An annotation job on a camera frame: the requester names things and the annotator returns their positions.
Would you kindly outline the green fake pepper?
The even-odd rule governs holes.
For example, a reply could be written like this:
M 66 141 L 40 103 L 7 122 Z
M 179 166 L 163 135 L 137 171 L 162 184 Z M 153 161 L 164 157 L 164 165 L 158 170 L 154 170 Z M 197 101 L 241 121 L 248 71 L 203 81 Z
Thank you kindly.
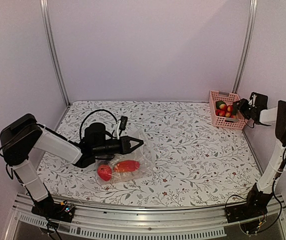
M 217 109 L 220 109 L 220 110 L 225 110 L 226 107 L 227 107 L 226 103 L 224 101 L 222 101 L 222 100 L 216 101 L 215 102 L 215 106 L 216 106 Z

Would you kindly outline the red orange fake mango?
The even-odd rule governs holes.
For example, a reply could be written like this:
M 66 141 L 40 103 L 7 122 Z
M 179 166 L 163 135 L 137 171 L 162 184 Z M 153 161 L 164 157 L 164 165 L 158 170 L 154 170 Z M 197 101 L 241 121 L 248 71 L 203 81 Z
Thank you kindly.
M 140 168 L 140 163 L 135 160 L 125 160 L 117 163 L 113 170 L 117 173 L 132 173 Z

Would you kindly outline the clear zip top bag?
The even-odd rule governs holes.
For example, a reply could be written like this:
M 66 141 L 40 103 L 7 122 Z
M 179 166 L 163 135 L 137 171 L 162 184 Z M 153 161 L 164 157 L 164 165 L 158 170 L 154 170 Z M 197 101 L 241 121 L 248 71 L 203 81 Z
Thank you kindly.
M 110 161 L 96 161 L 95 176 L 101 185 L 141 179 L 154 172 L 156 152 L 151 141 L 143 129 L 134 132 L 133 137 L 142 140 L 143 145 L 132 153 L 116 154 Z

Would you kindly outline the red fake apple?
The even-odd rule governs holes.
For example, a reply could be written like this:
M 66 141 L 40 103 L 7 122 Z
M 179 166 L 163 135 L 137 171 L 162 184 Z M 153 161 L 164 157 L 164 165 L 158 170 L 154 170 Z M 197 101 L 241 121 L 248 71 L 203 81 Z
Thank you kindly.
M 102 164 L 97 168 L 98 176 L 105 182 L 108 182 L 112 178 L 112 169 L 107 164 Z

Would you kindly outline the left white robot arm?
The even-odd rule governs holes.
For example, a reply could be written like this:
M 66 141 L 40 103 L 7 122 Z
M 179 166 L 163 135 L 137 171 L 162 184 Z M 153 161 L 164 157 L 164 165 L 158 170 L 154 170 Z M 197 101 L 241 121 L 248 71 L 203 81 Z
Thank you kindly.
M 109 133 L 103 123 L 91 123 L 80 128 L 80 141 L 76 143 L 38 123 L 34 115 L 27 113 L 0 132 L 0 156 L 38 204 L 38 209 L 46 217 L 53 217 L 58 211 L 57 205 L 29 160 L 32 149 L 47 152 L 84 169 L 94 164 L 98 157 L 127 155 L 144 144 L 142 139 L 120 135 L 127 121 L 126 116 L 116 121 L 113 133 Z

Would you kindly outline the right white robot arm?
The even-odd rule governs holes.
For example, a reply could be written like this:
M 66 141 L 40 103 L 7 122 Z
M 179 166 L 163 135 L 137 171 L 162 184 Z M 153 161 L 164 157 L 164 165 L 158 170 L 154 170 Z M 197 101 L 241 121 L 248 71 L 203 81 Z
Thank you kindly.
M 266 96 L 253 96 L 251 100 L 243 98 L 236 101 L 233 108 L 245 119 L 253 120 L 255 125 L 268 126 L 269 123 L 275 123 L 276 143 L 272 156 L 241 208 L 245 218 L 252 218 L 261 208 L 265 208 L 275 195 L 275 186 L 286 167 L 286 101 L 279 100 L 277 107 L 268 109 Z

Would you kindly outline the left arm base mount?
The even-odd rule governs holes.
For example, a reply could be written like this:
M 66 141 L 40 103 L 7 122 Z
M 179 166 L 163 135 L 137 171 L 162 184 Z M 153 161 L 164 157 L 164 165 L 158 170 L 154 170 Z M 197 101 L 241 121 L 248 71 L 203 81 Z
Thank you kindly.
M 75 210 L 73 203 L 68 203 L 66 200 L 55 203 L 53 198 L 49 196 L 41 201 L 35 201 L 31 212 L 46 219 L 71 223 Z

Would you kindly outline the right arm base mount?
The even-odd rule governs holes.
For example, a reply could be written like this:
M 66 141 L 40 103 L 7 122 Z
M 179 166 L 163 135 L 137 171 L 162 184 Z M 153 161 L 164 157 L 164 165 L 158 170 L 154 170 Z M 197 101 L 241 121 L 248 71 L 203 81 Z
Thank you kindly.
M 227 222 L 239 223 L 240 230 L 247 236 L 257 235 L 267 221 L 267 209 L 248 206 L 246 203 L 228 205 L 228 201 L 233 197 L 239 196 L 235 194 L 230 196 L 224 205 Z

